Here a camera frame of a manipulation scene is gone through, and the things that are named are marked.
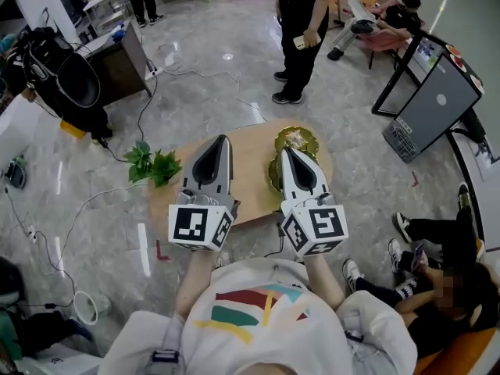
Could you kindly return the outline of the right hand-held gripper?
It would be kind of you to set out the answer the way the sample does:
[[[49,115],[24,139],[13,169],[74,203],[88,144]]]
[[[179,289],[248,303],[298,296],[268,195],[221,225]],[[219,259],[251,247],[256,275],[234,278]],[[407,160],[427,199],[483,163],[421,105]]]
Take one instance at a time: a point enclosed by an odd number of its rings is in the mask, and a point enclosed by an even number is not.
[[[304,152],[285,147],[281,153],[284,219],[280,229],[297,257],[322,255],[348,238],[343,205],[330,191],[322,168]],[[306,198],[301,202],[292,199]]]

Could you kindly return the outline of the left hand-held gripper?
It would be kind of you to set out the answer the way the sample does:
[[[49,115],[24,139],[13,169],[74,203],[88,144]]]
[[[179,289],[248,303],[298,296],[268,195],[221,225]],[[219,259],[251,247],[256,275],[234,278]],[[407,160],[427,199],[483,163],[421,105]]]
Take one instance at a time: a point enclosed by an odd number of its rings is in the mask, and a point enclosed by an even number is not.
[[[239,201],[230,195],[232,180],[230,139],[221,134],[199,146],[184,164],[184,189],[169,205],[168,241],[191,251],[219,252],[238,217]]]

